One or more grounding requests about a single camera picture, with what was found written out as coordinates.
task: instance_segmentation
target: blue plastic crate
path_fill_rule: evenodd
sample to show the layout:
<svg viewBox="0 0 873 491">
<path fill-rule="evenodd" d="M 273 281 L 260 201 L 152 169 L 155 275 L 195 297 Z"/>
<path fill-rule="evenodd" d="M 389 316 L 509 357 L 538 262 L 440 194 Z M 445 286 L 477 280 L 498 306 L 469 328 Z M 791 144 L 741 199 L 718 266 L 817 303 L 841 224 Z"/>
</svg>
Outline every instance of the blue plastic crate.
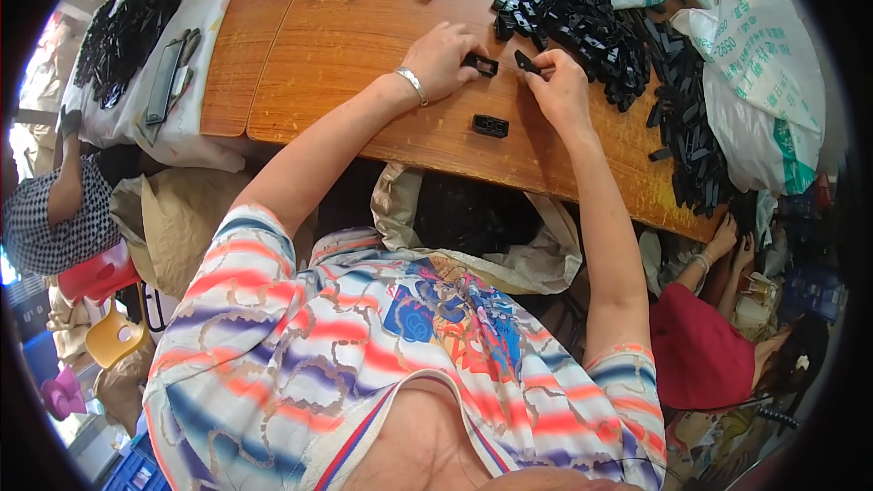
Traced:
<svg viewBox="0 0 873 491">
<path fill-rule="evenodd" d="M 152 449 L 152 441 L 148 438 L 148 432 L 135 437 L 130 442 L 130 449 L 150 460 L 155 466 L 158 466 L 158 459 L 155 457 L 155 450 Z"/>
<path fill-rule="evenodd" d="M 170 486 L 157 463 L 132 449 L 115 467 L 103 491 L 169 491 Z"/>
</svg>

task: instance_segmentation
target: beige sack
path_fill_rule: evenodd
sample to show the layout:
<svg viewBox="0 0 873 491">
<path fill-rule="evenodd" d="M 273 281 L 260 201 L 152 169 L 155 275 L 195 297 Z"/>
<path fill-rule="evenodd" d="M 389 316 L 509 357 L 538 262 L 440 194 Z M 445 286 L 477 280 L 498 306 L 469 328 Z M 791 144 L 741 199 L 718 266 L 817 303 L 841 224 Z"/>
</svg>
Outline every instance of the beige sack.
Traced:
<svg viewBox="0 0 873 491">
<path fill-rule="evenodd" d="M 181 300 L 218 225 L 250 180 L 243 172 L 183 168 L 119 183 L 110 213 L 140 277 Z"/>
</svg>

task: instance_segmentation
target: woman's arm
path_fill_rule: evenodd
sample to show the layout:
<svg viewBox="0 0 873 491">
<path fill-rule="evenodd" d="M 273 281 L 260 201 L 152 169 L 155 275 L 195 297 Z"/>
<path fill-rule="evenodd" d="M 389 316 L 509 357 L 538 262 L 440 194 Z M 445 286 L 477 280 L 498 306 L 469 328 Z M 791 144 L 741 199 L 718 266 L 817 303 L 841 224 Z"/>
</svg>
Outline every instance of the woman's arm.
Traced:
<svg viewBox="0 0 873 491">
<path fill-rule="evenodd" d="M 754 259 L 755 240 L 752 234 L 749 234 L 743 238 L 743 244 L 739 247 L 737 257 L 733 260 L 731 278 L 727 281 L 725 292 L 721 295 L 721 300 L 718 302 L 718 312 L 725 317 L 727 322 L 733 321 L 733 312 L 737 308 L 739 278 L 743 275 L 743 269 Z"/>
<path fill-rule="evenodd" d="M 706 263 L 709 264 L 709 267 L 712 267 L 718 259 L 731 252 L 731 249 L 736 242 L 736 220 L 733 219 L 731 213 L 726 213 L 725 219 L 722 220 L 721 225 L 718 226 L 718 230 L 716 230 L 712 240 L 708 245 L 706 245 L 700 255 L 704 257 Z M 688 262 L 682 270 L 682 273 L 680 273 L 679 277 L 677 277 L 673 282 L 678 282 L 686 289 L 694 292 L 697 290 L 698 284 L 703 280 L 705 271 L 707 271 L 707 269 L 704 269 L 699 261 L 692 260 Z"/>
<path fill-rule="evenodd" d="M 474 68 L 461 67 L 470 51 L 487 55 L 464 25 L 444 21 L 412 45 L 401 65 L 416 75 L 426 97 L 435 101 L 479 77 Z M 263 205 L 293 236 L 366 143 L 420 102 L 415 88 L 399 74 L 380 76 L 278 152 L 231 207 Z"/>
<path fill-rule="evenodd" d="M 69 114 L 66 113 L 66 108 L 61 110 L 58 132 L 64 140 L 64 157 L 60 164 L 58 179 L 49 188 L 47 213 L 51 228 L 71 218 L 82 207 L 82 161 L 79 142 L 81 123 L 82 113 L 79 110 L 71 110 Z"/>
<path fill-rule="evenodd" d="M 537 55 L 533 63 L 554 69 L 542 77 L 525 73 L 525 80 L 567 147 L 579 187 L 579 221 L 591 280 L 583 363 L 617 344 L 648 348 L 649 297 L 637 236 L 591 125 L 585 73 L 560 49 Z"/>
</svg>

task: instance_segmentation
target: striped shirt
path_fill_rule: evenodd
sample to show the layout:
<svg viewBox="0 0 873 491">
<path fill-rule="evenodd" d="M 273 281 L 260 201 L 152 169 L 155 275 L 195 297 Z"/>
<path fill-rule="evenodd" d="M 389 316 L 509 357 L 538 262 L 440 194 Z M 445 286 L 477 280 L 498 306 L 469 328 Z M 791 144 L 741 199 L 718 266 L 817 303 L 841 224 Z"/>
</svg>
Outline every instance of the striped shirt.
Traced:
<svg viewBox="0 0 873 491">
<path fill-rule="evenodd" d="M 173 488 L 339 489 L 401 387 L 460 410 L 494 477 L 562 466 L 659 489 L 651 353 L 583 369 L 537 319 L 456 262 L 327 235 L 308 269 L 256 205 L 232 209 L 158 344 L 144 398 Z"/>
</svg>

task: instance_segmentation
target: work glove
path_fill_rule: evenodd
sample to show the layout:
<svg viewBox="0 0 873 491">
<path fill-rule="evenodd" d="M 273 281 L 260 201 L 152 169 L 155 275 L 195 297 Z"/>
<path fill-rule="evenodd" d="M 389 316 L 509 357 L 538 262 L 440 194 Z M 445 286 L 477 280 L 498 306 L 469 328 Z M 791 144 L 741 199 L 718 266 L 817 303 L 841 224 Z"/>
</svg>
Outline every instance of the work glove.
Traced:
<svg viewBox="0 0 873 491">
<path fill-rule="evenodd" d="M 73 133 L 79 134 L 79 129 L 82 127 L 82 111 L 81 110 L 70 110 L 66 111 L 66 105 L 60 108 L 60 125 L 58 126 L 58 130 L 60 131 L 61 136 L 66 140 L 66 138 Z"/>
</svg>

